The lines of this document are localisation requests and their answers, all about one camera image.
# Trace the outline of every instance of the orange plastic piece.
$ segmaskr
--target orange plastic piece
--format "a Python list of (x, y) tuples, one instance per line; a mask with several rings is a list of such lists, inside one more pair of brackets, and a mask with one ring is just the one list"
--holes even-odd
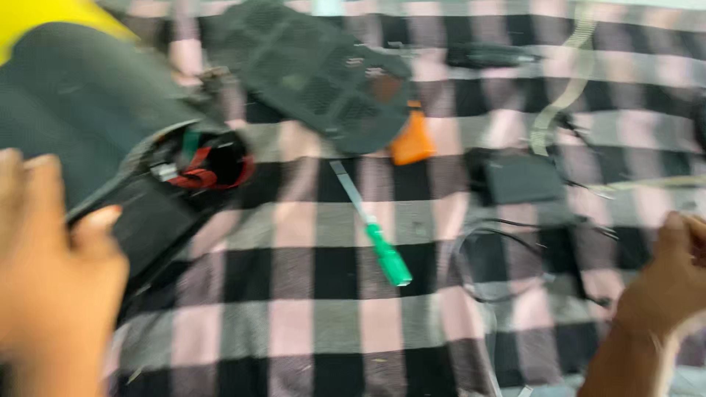
[(395, 165), (411, 164), (431, 157), (436, 152), (434, 143), (426, 134), (421, 103), (410, 100), (409, 121), (405, 130), (390, 144)]

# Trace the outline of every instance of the plaid fabric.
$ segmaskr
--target plaid fabric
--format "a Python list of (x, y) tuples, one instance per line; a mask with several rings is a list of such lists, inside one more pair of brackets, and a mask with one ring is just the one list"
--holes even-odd
[[(208, 65), (215, 16), (233, 1), (103, 0), (102, 5), (169, 55), (183, 84)], [(311, 12), (307, 0), (286, 3)], [(606, 331), (610, 309), (575, 297), (571, 268), (592, 296), (617, 298), (650, 255), (671, 208), (704, 212), (706, 190), (638, 187), (599, 198), (568, 189), (566, 203), (485, 208), (469, 170), (522, 138), (563, 91), (574, 54), (560, 47), (573, 3), (358, 0), (322, 17), (372, 47), (417, 46), (414, 79), (437, 154), (395, 167), (382, 150), (350, 158), (299, 122), (244, 93), (222, 99), (257, 160), (241, 200), (194, 237), (175, 266), (115, 335), (107, 374), (116, 396), (465, 396), (501, 386), (553, 383), (579, 372)], [(577, 182), (603, 184), (706, 169), (688, 119), (706, 85), (706, 13), (596, 5), (596, 67), (570, 110), (590, 129), (596, 155), (569, 134), (556, 150)], [(443, 63), (451, 42), (530, 46), (546, 58), (521, 69), (468, 71)], [(391, 287), (328, 159), (343, 158), (364, 206), (396, 243), (414, 281)], [(551, 226), (569, 213), (614, 228), (619, 244), (588, 227)], [(474, 288), (521, 291), (542, 266), (558, 274), (503, 304), (482, 305), (461, 287), (453, 242), (488, 215), (548, 225), (504, 227), (547, 249), (540, 261), (498, 235), (470, 256)], [(679, 362), (703, 365), (706, 338)]]

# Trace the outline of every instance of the yellow object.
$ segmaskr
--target yellow object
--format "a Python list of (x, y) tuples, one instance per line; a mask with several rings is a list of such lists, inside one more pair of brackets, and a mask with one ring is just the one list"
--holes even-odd
[(421, 103), (410, 100), (407, 105), (410, 107), (407, 127), (390, 144), (390, 153), (395, 165), (417, 162), (431, 157), (436, 152), (434, 143), (426, 134)]
[(135, 36), (91, 0), (5, 0), (0, 11), (0, 65), (29, 30), (49, 22), (85, 25), (127, 40)]

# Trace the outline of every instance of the hand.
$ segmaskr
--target hand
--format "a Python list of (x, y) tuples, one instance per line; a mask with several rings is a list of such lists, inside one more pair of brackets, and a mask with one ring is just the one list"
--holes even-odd
[(706, 223), (698, 218), (667, 215), (659, 230), (654, 258), (618, 301), (615, 320), (636, 332), (682, 338), (706, 310)]
[(119, 216), (117, 206), (91, 213), (70, 238), (59, 160), (0, 152), (0, 347), (31, 362), (100, 357), (128, 275), (110, 235)]

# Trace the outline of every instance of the green handle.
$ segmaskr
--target green handle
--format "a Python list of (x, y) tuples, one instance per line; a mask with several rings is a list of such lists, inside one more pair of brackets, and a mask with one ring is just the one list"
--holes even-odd
[(366, 226), (366, 232), (373, 242), (378, 262), (388, 280), (396, 287), (404, 287), (411, 283), (412, 274), (409, 273), (405, 261), (402, 260), (397, 250), (385, 241), (380, 227), (375, 223), (369, 223)]

